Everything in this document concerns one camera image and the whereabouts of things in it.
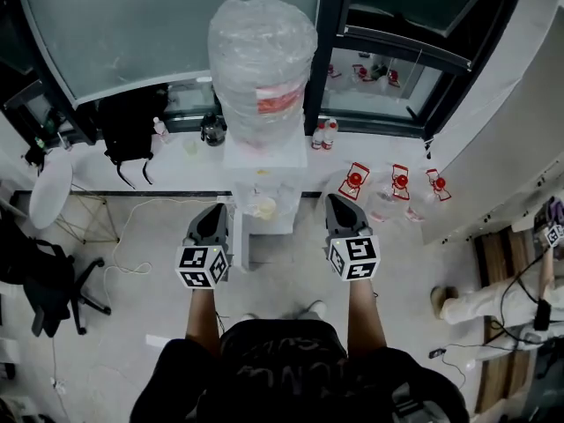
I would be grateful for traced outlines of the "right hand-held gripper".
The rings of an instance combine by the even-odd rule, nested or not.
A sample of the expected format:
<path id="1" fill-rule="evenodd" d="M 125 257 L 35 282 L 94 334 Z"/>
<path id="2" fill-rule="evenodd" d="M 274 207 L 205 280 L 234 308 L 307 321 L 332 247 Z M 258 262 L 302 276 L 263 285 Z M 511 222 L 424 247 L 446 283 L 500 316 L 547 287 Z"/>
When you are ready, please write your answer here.
<path id="1" fill-rule="evenodd" d="M 326 258 L 342 281 L 372 279 L 381 262 L 378 237 L 365 212 L 338 194 L 325 198 Z"/>

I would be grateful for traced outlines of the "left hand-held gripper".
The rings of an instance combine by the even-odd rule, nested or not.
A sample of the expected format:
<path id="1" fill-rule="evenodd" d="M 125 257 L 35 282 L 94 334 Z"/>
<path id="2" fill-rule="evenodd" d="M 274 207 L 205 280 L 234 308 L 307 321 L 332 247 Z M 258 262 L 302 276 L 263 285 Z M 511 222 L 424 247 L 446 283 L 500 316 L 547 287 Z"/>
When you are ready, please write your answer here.
<path id="1" fill-rule="evenodd" d="M 190 223 L 184 245 L 177 249 L 174 270 L 188 289 L 214 290 L 227 281 L 227 208 L 219 203 L 201 211 Z"/>

